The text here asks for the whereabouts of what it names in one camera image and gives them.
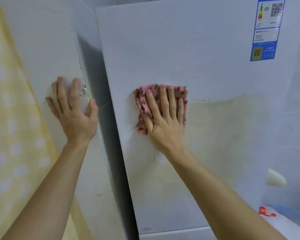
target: energy label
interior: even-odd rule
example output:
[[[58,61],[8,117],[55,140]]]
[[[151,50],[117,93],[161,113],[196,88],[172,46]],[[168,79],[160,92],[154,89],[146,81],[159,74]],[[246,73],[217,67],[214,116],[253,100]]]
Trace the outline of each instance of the energy label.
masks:
[[[258,0],[250,61],[276,55],[285,0]]]

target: yellow and white plaid fabric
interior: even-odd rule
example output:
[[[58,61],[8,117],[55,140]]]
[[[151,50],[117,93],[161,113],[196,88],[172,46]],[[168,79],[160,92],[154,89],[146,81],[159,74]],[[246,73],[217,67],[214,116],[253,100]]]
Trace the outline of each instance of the yellow and white plaid fabric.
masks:
[[[0,8],[0,239],[57,158]],[[76,199],[63,239],[91,239]]]

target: white plastic bag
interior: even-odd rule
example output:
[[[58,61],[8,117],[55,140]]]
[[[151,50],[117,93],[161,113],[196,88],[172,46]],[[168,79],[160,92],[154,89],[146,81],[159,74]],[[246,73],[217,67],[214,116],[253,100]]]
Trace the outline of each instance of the white plastic bag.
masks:
[[[260,216],[288,240],[300,240],[300,226],[268,206],[260,206]]]

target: person's right arm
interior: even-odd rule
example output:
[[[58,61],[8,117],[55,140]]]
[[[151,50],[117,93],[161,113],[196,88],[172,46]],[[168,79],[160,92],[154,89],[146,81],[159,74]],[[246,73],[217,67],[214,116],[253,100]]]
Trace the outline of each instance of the person's right arm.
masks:
[[[183,100],[178,101],[174,89],[160,87],[161,116],[156,101],[147,91],[154,117],[143,114],[148,135],[157,150],[164,153],[188,187],[218,240],[287,240],[279,231],[261,218],[227,184],[204,167],[183,143]]]

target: refrigerator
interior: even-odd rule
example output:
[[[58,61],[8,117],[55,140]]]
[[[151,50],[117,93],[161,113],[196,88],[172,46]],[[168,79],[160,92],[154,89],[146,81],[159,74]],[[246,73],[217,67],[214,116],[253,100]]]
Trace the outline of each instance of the refrigerator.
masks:
[[[140,239],[216,239],[165,156],[136,133],[133,90],[187,86],[187,146],[257,211],[295,70],[300,0],[164,0],[100,7],[96,19]]]

